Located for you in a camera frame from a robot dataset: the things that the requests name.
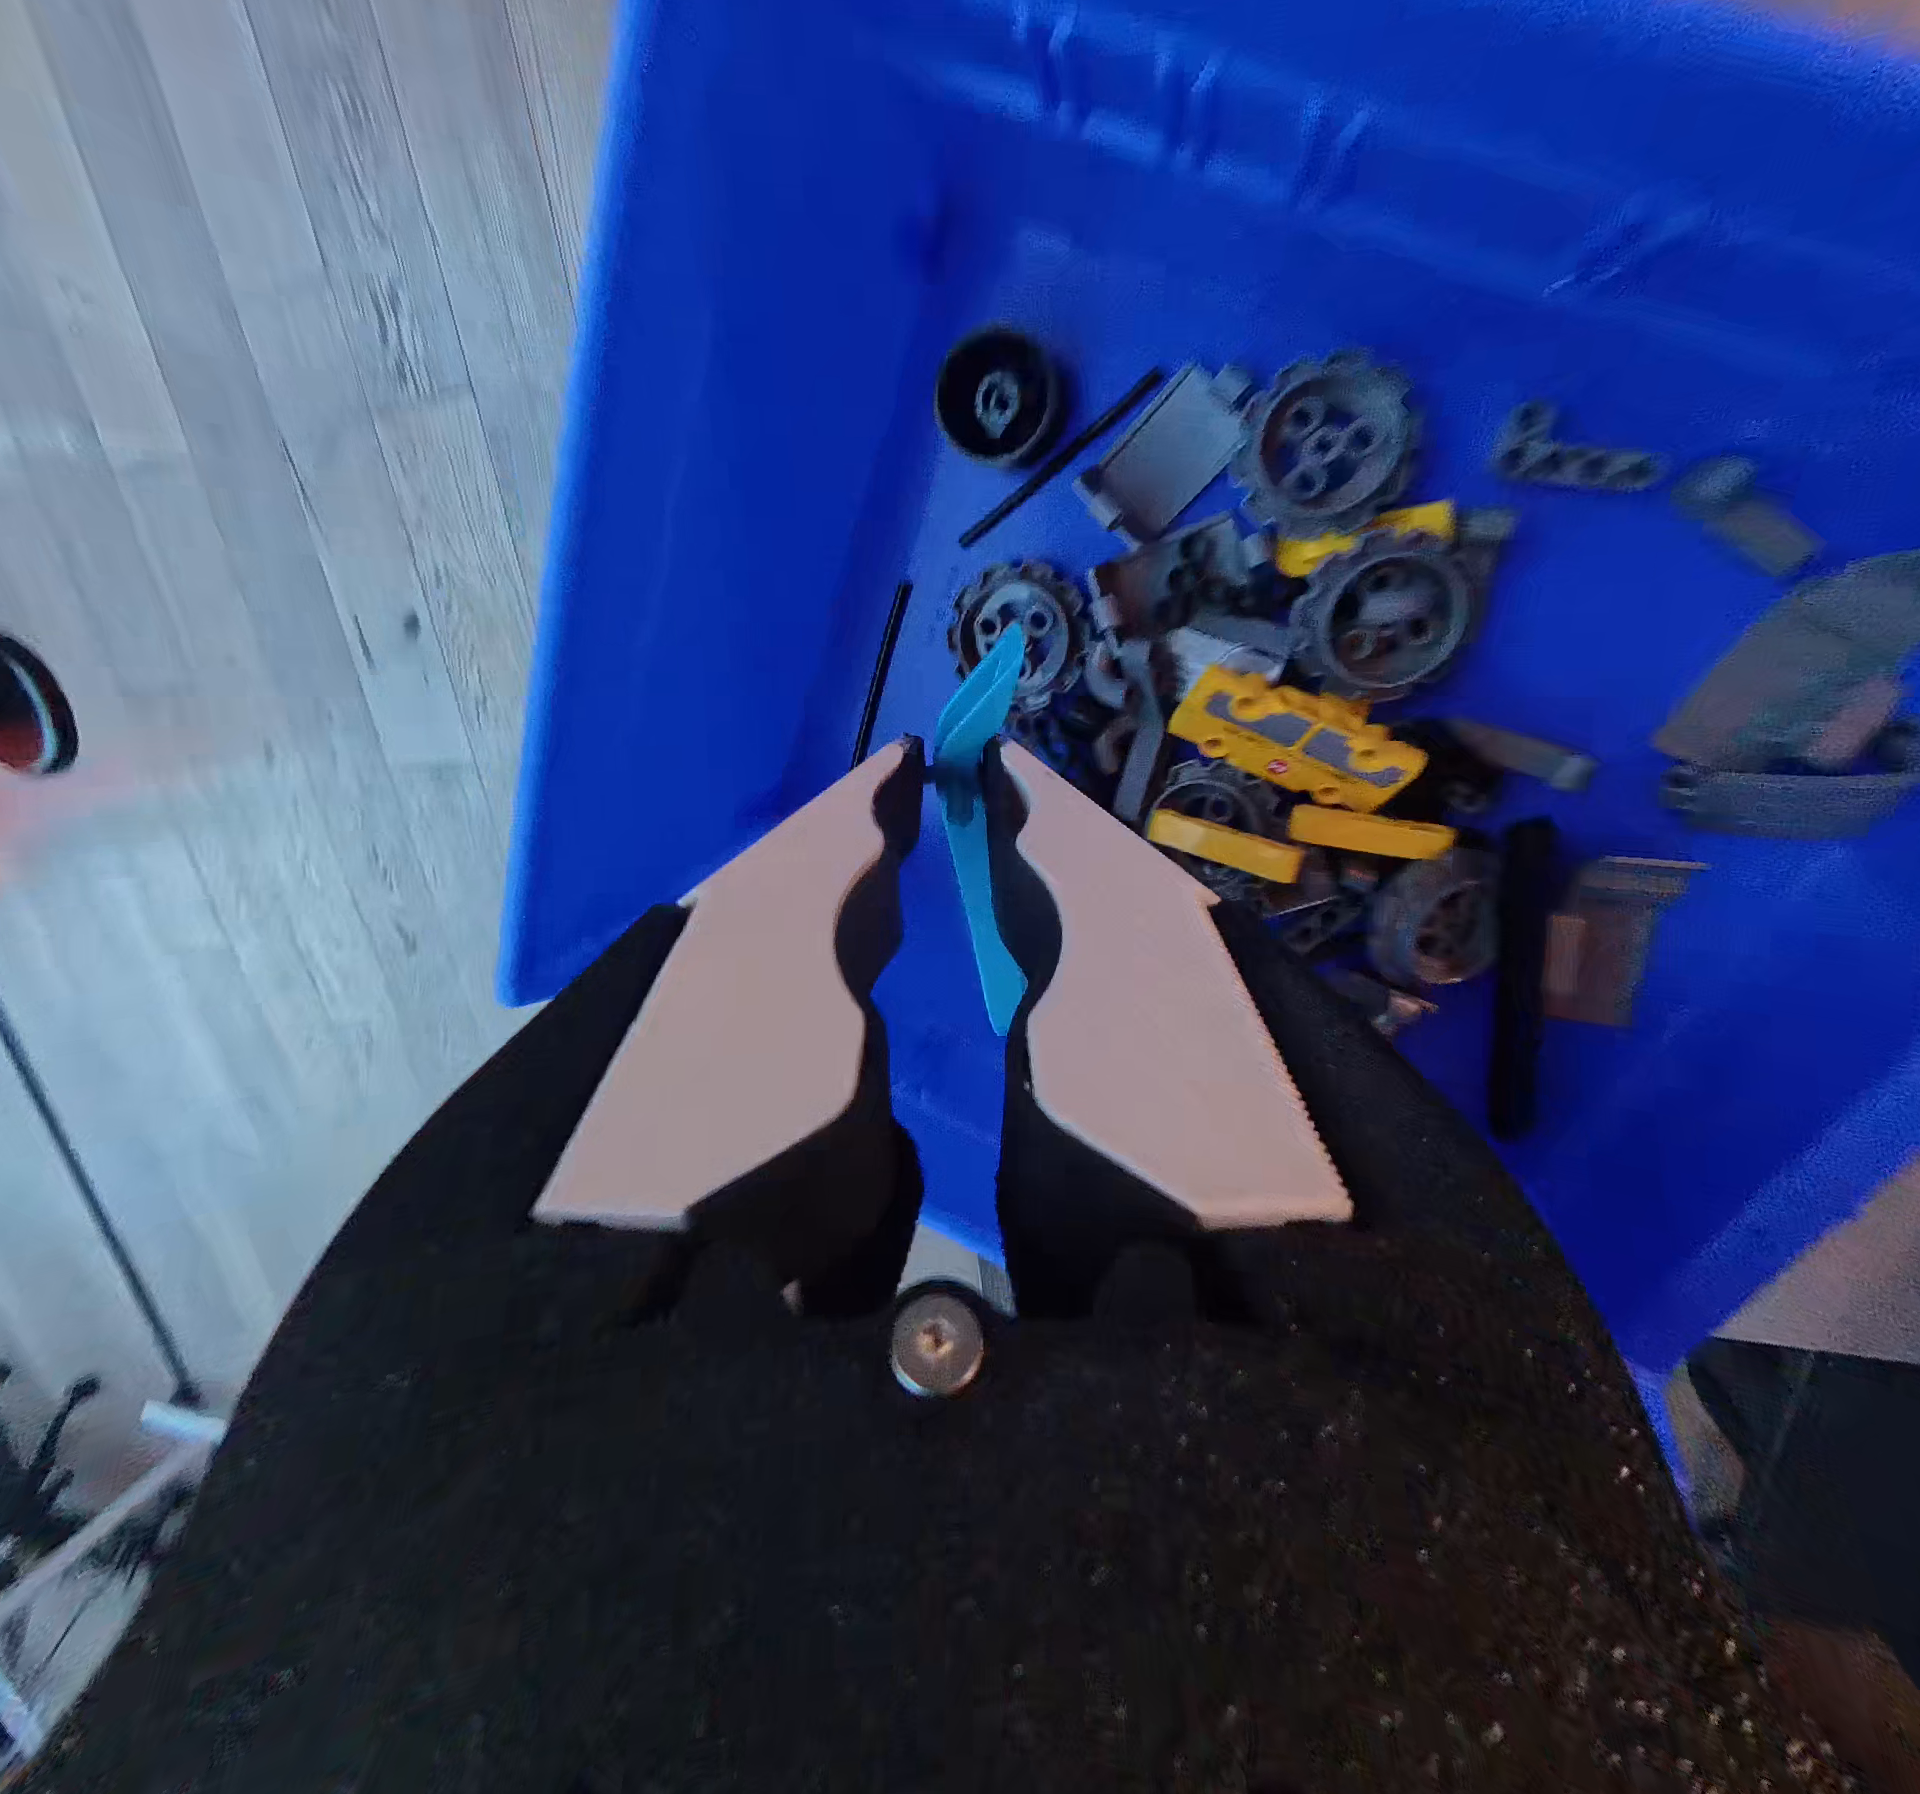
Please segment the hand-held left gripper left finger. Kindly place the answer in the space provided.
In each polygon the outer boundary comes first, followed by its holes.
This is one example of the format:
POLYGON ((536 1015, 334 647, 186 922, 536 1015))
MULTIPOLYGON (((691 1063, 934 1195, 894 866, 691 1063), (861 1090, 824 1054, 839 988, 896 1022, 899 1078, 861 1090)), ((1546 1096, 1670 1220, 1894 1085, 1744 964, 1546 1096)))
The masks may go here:
POLYGON ((827 1317, 894 1300, 926 1179, 878 984, 924 809, 902 736, 685 893, 536 1222, 740 1249, 827 1317))

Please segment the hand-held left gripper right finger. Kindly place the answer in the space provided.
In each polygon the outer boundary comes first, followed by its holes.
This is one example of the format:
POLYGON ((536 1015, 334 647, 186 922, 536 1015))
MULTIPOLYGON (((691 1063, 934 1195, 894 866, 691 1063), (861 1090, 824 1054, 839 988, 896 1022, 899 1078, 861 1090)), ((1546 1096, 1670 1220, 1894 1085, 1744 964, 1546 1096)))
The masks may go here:
POLYGON ((986 757, 983 800, 1024 974, 996 1170, 1016 1312, 1086 1316, 1128 1251, 1205 1282, 1222 1239, 1351 1224, 1220 897, 1016 744, 986 757))

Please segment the blue brick separator tool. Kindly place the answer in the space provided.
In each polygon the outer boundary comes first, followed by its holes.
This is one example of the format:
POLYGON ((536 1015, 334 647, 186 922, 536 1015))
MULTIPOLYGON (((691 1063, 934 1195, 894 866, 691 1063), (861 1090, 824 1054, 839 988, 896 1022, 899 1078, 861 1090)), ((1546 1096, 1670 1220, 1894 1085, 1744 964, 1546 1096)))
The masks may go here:
POLYGON ((1027 981, 997 927, 983 763, 1012 714, 1023 661, 1023 635, 1001 635, 942 710, 932 755, 932 784, 996 1038, 1008 1036, 1027 981))

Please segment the blue plastic bin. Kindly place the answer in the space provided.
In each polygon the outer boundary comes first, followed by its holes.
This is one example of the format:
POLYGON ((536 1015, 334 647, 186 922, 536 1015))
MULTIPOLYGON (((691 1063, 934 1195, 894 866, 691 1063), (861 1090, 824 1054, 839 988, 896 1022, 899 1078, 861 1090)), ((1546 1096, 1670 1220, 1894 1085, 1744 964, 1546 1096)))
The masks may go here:
POLYGON ((1400 368, 1422 484, 1508 506, 1419 715, 1598 759, 1572 855, 1693 855, 1631 1026, 1549 1031, 1523 1184, 1664 1368, 1916 1154, 1916 803, 1700 837, 1652 737, 1764 577, 1661 494, 1518 494, 1506 413, 1760 462, 1820 567, 1916 546, 1916 62, 1728 0, 620 0, 558 457, 505 1001, 928 732, 1005 494, 936 373, 1008 323, 1152 368, 1400 368))

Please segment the heap of mixed brick parts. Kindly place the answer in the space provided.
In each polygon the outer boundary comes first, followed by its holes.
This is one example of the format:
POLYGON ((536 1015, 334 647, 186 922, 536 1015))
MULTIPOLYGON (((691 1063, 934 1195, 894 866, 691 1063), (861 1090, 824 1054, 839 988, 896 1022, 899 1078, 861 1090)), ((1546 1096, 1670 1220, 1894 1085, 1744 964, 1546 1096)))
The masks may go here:
MULTIPOLYGON (((1383 720, 1472 649, 1518 523, 1411 500, 1422 431, 1406 373, 1353 350, 1268 385, 1149 369, 958 538, 980 546, 1105 444, 1075 490, 1119 550, 1081 577, 983 562, 943 641, 961 688, 1019 630, 996 742, 1038 755, 1290 954, 1329 960, 1377 1029, 1494 974, 1486 1117, 1514 1141, 1540 1119, 1549 1020, 1629 1022, 1689 868, 1603 857, 1569 875, 1549 817, 1472 825, 1512 777, 1585 789, 1585 751, 1467 717, 1383 720)), ((926 1001, 953 1001, 958 1042, 996 1054, 958 887, 956 910, 969 964, 926 1001)))

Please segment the black rubber wheel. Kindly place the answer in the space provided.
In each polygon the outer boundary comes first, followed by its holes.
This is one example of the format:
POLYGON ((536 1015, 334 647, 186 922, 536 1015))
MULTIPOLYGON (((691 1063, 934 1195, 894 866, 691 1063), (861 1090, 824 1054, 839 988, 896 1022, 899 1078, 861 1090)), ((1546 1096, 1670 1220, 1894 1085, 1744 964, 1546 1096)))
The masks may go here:
POLYGON ((1001 472, 1031 472, 1069 413, 1069 368, 1035 335, 988 323, 961 336, 934 382, 934 420, 953 451, 1001 472))

